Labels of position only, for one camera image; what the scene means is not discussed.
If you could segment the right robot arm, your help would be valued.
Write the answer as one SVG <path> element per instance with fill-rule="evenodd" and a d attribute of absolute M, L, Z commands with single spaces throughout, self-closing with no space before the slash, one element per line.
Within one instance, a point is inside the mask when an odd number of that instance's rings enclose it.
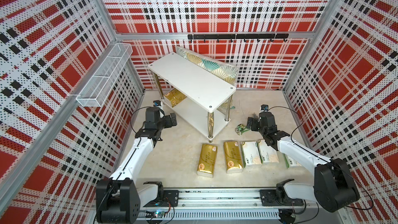
<path fill-rule="evenodd" d="M 330 213 L 360 199 L 354 178 L 344 160 L 322 156 L 298 143 L 287 132 L 278 130 L 271 112 L 261 112 L 257 118 L 249 117 L 247 127 L 259 132 L 267 146 L 298 162 L 313 176 L 310 184 L 294 179 L 278 183 L 279 197 L 313 201 Z"/>

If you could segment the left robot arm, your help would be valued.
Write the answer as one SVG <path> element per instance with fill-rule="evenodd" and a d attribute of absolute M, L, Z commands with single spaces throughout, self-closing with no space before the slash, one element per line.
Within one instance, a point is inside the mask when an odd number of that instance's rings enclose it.
<path fill-rule="evenodd" d="M 145 121 L 136 132 L 133 147 L 118 169 L 96 185 L 96 215 L 99 224 L 132 224 L 142 206 L 164 201 L 161 182 L 147 182 L 137 187 L 140 171 L 150 153 L 161 140 L 163 129 L 176 126 L 174 113 L 166 115 L 162 102 L 145 107 Z"/>

